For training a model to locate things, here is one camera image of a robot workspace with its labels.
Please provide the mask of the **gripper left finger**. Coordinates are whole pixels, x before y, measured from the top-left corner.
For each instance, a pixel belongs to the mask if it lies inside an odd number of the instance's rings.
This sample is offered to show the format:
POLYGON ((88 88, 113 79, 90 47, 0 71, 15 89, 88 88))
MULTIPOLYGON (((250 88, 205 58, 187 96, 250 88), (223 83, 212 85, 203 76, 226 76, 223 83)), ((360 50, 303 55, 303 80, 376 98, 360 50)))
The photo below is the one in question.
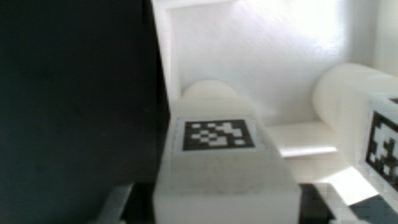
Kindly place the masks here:
POLYGON ((152 183, 131 183, 115 187, 100 214, 88 224, 155 224, 152 183))

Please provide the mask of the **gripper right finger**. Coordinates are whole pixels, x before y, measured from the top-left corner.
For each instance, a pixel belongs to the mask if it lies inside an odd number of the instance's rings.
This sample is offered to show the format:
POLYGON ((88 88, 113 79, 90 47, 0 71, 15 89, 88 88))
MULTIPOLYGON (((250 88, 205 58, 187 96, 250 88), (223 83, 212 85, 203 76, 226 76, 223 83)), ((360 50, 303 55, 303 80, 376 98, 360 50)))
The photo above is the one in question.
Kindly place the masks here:
POLYGON ((330 183, 303 183, 299 224, 354 224, 356 215, 330 183))

